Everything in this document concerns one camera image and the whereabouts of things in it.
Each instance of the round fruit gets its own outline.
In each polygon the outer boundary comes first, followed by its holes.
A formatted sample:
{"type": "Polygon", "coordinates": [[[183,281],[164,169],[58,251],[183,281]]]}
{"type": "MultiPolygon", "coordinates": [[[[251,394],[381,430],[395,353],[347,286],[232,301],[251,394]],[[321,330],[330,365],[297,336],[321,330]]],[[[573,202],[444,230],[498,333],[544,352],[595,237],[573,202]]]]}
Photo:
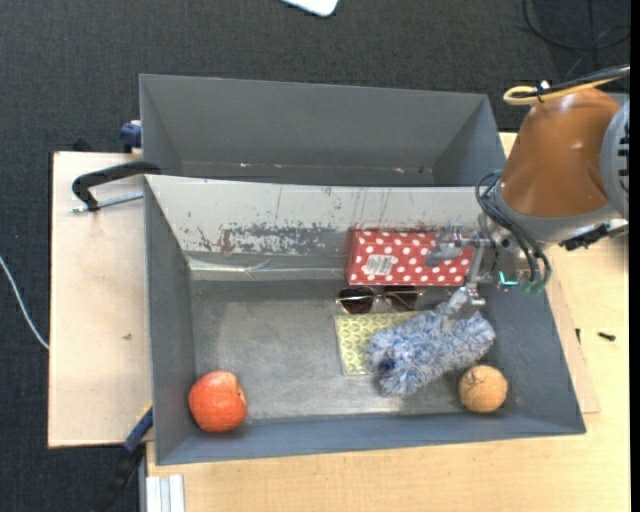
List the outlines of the round fruit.
{"type": "Polygon", "coordinates": [[[247,400],[238,378],[217,370],[200,377],[189,390],[189,410],[205,432],[226,432],[247,417],[247,400]]]}
{"type": "Polygon", "coordinates": [[[493,412],[507,398],[507,380],[499,370],[487,365],[467,370],[458,382],[458,396],[473,412],[493,412]]]}

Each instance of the white paper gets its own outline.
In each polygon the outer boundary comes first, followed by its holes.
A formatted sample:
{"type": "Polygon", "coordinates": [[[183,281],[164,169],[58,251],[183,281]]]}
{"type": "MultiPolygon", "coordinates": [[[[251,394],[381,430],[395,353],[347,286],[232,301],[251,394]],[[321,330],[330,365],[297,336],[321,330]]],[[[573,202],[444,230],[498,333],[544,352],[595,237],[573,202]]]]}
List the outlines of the white paper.
{"type": "Polygon", "coordinates": [[[282,0],[283,2],[295,5],[300,9],[309,11],[318,16],[329,16],[336,9],[338,0],[282,0]]]}

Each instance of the cable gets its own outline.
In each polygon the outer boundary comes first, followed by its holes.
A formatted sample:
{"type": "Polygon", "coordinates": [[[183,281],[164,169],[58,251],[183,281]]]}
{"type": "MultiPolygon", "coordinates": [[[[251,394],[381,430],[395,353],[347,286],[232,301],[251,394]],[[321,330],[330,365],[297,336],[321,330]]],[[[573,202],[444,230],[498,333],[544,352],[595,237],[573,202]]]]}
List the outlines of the cable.
{"type": "Polygon", "coordinates": [[[492,203],[487,200],[487,197],[490,193],[495,189],[498,180],[500,179],[500,171],[496,171],[484,176],[475,187],[476,200],[478,204],[482,208],[482,211],[491,218],[496,224],[502,226],[511,232],[514,236],[516,242],[520,246],[525,258],[527,259],[527,263],[529,265],[529,282],[532,285],[535,285],[538,282],[542,282],[543,284],[547,284],[549,279],[551,278],[551,263],[549,262],[547,256],[544,251],[540,247],[540,244],[534,239],[532,239],[520,226],[518,226],[515,222],[508,219],[503,215],[503,213],[492,203]],[[487,187],[487,189],[480,194],[480,187],[482,184],[489,178],[494,178],[493,182],[487,187]],[[537,259],[542,260],[544,266],[544,273],[540,276],[540,269],[537,259]]]}
{"type": "Polygon", "coordinates": [[[16,285],[16,282],[14,281],[13,276],[11,275],[11,272],[9,272],[9,267],[4,262],[4,259],[2,259],[2,255],[0,255],[0,266],[2,267],[2,270],[4,270],[4,273],[7,275],[7,279],[9,280],[9,283],[11,284],[11,287],[13,288],[13,293],[15,293],[16,299],[18,299],[18,304],[20,304],[20,309],[22,309],[22,314],[24,315],[25,320],[29,324],[29,327],[31,327],[31,331],[33,331],[33,334],[35,335],[35,337],[38,338],[38,341],[40,342],[40,345],[42,345],[44,348],[49,350],[49,344],[45,341],[45,339],[42,337],[42,335],[38,332],[38,329],[36,329],[36,326],[34,325],[33,321],[31,320],[31,317],[29,316],[29,313],[27,313],[27,308],[24,306],[24,302],[22,301],[22,296],[20,295],[20,292],[18,291],[18,286],[16,285]]]}
{"type": "MultiPolygon", "coordinates": [[[[551,37],[549,37],[548,35],[544,34],[543,32],[541,32],[540,30],[538,30],[536,27],[534,27],[533,23],[531,22],[531,19],[529,18],[529,11],[527,10],[527,0],[522,0],[522,15],[524,17],[525,22],[527,23],[527,27],[529,28],[529,30],[531,30],[531,32],[533,32],[535,35],[537,35],[540,39],[542,39],[543,41],[546,41],[549,44],[552,44],[554,46],[558,46],[560,48],[565,48],[567,50],[580,50],[580,51],[597,51],[597,50],[604,50],[606,48],[611,48],[613,46],[619,45],[620,43],[623,43],[624,41],[626,41],[627,39],[631,38],[631,25],[617,25],[614,28],[627,28],[628,29],[628,33],[625,34],[623,37],[621,37],[620,39],[616,39],[615,41],[612,41],[610,43],[607,44],[603,44],[601,46],[597,46],[595,43],[598,41],[598,39],[601,38],[601,36],[599,36],[598,38],[596,38],[591,46],[576,46],[576,45],[572,45],[572,44],[568,44],[565,43],[563,41],[559,41],[557,39],[553,39],[551,37]]],[[[607,31],[605,31],[605,34],[608,34],[612,29],[609,29],[607,31]]]]}
{"type": "Polygon", "coordinates": [[[583,89],[598,87],[631,74],[631,65],[623,64],[589,73],[546,88],[518,85],[504,93],[503,100],[509,105],[532,105],[538,101],[552,100],[583,89]]]}

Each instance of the dark floor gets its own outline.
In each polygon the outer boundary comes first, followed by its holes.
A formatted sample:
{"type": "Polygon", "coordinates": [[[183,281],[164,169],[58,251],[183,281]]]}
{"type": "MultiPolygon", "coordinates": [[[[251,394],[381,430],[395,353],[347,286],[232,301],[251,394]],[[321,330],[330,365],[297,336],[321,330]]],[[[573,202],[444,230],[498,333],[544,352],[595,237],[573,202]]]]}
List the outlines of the dark floor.
{"type": "MultiPolygon", "coordinates": [[[[328,19],[278,0],[0,0],[0,254],[36,325],[48,333],[49,154],[80,137],[121,151],[139,73],[480,92],[515,131],[509,87],[630,62],[631,0],[526,5],[553,41],[520,0],[340,0],[328,19]]],[[[0,275],[2,512],[87,511],[117,461],[117,447],[47,449],[47,383],[0,275]]],[[[113,506],[136,509],[134,487],[113,506]]]]}

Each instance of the gray bin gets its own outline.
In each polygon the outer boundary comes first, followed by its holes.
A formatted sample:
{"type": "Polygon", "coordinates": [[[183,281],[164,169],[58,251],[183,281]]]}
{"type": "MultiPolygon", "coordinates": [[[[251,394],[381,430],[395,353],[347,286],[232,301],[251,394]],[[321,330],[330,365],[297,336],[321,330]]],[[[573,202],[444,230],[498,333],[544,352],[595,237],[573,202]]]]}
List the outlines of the gray bin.
{"type": "Polygon", "coordinates": [[[485,361],[511,386],[495,414],[459,404],[458,373],[391,398],[342,371],[351,230],[475,227],[460,185],[504,164],[486,98],[154,76],[141,95],[144,158],[172,174],[145,180],[158,464],[584,432],[544,294],[481,287],[497,334],[485,361]],[[249,416],[205,434],[187,393],[218,368],[249,416]]]}

